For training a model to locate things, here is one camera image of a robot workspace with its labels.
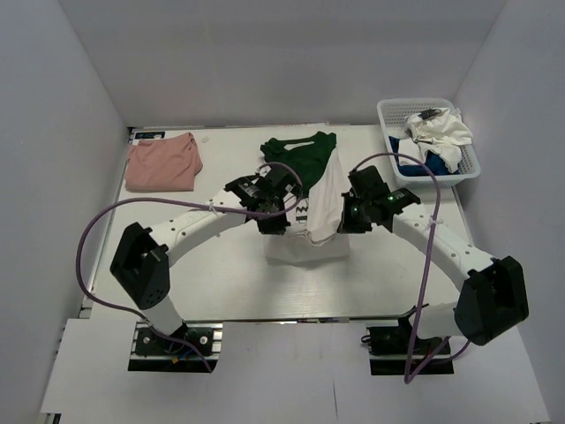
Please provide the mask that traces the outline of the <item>white and green t shirt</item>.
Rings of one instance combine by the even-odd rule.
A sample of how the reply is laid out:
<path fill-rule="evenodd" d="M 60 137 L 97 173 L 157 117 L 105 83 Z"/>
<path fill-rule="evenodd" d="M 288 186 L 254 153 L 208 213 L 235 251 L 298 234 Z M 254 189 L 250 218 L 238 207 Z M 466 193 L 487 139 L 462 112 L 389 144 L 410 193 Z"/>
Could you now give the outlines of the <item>white and green t shirt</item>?
<path fill-rule="evenodd" d="M 350 255 L 350 240 L 337 232 L 348 191 L 337 136 L 317 132 L 303 139 L 272 138 L 260 146 L 267 163 L 284 163 L 300 177 L 304 191 L 298 205 L 287 214 L 290 226 L 280 236 L 268 236 L 264 252 L 268 261 L 303 266 L 340 261 Z"/>

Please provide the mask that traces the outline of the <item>plain white t shirt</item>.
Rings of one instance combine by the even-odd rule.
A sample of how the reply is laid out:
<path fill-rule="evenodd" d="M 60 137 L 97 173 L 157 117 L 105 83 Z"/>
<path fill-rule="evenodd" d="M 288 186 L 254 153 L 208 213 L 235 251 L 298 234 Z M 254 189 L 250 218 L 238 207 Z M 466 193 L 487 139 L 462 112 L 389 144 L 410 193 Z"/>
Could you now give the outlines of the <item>plain white t shirt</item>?
<path fill-rule="evenodd" d="M 431 108 L 406 118 L 397 152 L 402 166 L 441 160 L 446 172 L 454 174 L 463 158 L 462 148 L 472 143 L 472 132 L 463 123 L 460 112 L 449 108 Z"/>

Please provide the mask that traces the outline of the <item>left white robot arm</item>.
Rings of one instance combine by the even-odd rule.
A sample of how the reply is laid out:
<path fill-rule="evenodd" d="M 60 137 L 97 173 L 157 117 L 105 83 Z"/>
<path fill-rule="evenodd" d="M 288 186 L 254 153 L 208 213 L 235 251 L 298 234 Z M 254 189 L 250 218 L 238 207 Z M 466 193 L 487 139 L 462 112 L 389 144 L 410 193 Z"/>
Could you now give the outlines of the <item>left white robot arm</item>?
<path fill-rule="evenodd" d="M 110 273 L 156 330 L 156 342 L 166 352 L 181 350 L 187 334 L 169 296 L 170 268 L 194 248 L 251 220 L 268 235 L 283 235 L 289 226 L 286 214 L 300 202 L 302 181 L 287 165 L 266 166 L 265 175 L 237 178 L 205 205 L 191 203 L 166 222 L 146 228 L 132 223 L 124 229 Z"/>

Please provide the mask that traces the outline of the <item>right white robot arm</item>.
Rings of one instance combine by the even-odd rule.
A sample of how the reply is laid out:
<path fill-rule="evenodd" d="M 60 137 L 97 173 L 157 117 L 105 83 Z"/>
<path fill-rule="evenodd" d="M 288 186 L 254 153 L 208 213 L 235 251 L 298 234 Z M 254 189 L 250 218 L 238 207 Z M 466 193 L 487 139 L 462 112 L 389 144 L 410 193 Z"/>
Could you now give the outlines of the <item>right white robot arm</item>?
<path fill-rule="evenodd" d="M 455 302 L 423 305 L 399 317 L 405 350 L 419 352 L 434 337 L 465 337 L 483 346 L 529 317 L 524 271 L 516 259 L 496 259 L 471 246 L 433 219 L 416 194 L 390 190 L 373 166 L 352 171 L 349 181 L 339 232 L 362 234 L 382 226 L 416 247 L 459 292 Z"/>

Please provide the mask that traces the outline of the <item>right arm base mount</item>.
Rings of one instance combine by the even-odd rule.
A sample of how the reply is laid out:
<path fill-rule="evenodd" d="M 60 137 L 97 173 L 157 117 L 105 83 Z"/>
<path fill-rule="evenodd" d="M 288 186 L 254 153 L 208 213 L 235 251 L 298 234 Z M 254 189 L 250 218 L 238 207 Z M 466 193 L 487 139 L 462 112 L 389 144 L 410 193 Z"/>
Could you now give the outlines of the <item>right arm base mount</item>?
<path fill-rule="evenodd" d="M 369 351 L 369 364 L 372 376 L 403 376 L 409 348 L 409 336 L 402 336 L 399 327 L 377 326 L 367 329 L 361 337 L 361 344 Z M 411 357 L 410 373 L 426 360 L 441 344 L 440 337 L 417 338 Z M 453 361 L 448 344 L 420 370 L 421 375 L 453 375 Z"/>

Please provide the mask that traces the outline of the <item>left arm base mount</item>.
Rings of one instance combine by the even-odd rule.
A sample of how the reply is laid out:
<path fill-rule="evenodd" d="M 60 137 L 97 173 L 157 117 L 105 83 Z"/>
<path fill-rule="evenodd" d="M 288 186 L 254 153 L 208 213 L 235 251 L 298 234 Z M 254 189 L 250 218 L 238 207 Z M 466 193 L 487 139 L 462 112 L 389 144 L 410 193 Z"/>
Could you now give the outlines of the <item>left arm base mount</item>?
<path fill-rule="evenodd" d="M 138 323 L 132 338 L 128 363 L 130 372 L 208 374 L 219 360 L 223 328 L 220 323 L 188 326 L 184 339 L 192 344 L 206 363 L 189 346 L 157 336 L 146 324 Z"/>

